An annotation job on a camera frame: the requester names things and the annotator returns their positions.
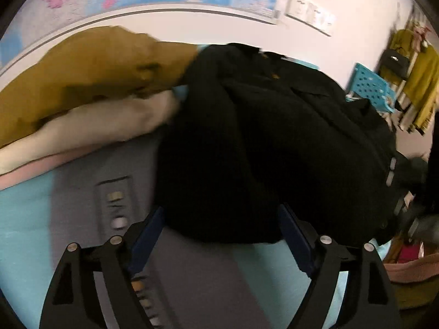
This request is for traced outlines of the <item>blue perforated plastic basket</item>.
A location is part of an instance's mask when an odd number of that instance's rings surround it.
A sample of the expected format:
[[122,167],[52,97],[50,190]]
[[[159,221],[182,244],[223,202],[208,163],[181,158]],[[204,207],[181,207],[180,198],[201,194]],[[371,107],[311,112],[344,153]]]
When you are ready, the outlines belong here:
[[382,114],[395,112],[396,93],[389,84],[372,70],[356,63],[347,87],[347,101],[367,99]]

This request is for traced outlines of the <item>clothes rack with garments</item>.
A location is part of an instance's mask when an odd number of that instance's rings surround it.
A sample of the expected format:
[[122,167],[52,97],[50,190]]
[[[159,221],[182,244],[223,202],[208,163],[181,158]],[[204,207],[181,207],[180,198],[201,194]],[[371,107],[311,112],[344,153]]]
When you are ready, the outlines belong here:
[[396,92],[399,128],[424,135],[438,107],[438,52],[427,40],[426,24],[408,17],[394,31],[379,61],[378,72]]

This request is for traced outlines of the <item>pink folded garment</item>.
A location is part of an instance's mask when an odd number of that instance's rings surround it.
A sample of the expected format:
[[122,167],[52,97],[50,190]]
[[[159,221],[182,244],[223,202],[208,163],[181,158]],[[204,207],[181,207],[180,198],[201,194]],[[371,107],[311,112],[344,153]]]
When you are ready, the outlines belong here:
[[102,145],[81,147],[56,155],[50,155],[32,161],[24,166],[20,166],[20,168],[15,169],[12,172],[1,175],[1,190],[8,189],[12,186],[43,175],[65,163],[88,155],[100,148],[102,148]]

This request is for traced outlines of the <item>black garment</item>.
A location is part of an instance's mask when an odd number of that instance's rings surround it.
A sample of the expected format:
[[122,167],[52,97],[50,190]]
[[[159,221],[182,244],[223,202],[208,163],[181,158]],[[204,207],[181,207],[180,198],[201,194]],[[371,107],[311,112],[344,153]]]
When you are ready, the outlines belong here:
[[159,143],[167,228],[207,244],[274,243],[281,209],[346,245],[389,241],[403,196],[396,137],[326,74],[240,45],[200,51]]

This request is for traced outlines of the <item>white wall socket panel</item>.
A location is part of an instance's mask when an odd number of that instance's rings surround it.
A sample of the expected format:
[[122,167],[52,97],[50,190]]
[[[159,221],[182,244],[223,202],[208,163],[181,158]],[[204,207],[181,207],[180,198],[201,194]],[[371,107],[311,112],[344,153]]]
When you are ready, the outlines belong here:
[[285,16],[332,36],[336,16],[328,9],[311,0],[288,0]]

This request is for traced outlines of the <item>cream folded garment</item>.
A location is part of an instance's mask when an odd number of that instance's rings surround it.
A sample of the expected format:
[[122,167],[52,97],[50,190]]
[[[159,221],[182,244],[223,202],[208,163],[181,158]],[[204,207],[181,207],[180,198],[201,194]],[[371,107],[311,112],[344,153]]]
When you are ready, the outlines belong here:
[[77,107],[1,148],[1,174],[46,156],[148,134],[166,123],[178,107],[179,101],[170,90],[146,99],[128,97]]

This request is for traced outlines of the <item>mustard brown folded garment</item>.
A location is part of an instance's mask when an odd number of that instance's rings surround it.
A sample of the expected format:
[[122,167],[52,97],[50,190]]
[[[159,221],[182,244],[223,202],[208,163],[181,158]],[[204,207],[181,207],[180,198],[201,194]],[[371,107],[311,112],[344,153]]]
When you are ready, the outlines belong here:
[[168,90],[197,54],[196,45],[161,42],[118,26],[76,33],[1,91],[1,145],[78,106]]

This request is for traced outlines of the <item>teal grey bed sheet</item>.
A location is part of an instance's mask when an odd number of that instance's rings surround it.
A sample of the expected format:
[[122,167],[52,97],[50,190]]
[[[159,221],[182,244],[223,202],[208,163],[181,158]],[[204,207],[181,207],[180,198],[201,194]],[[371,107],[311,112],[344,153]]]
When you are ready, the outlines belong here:
[[[158,144],[136,137],[1,190],[1,289],[29,328],[69,242],[102,244],[145,218]],[[169,230],[139,279],[159,328],[288,328],[311,287],[284,241],[204,246]]]

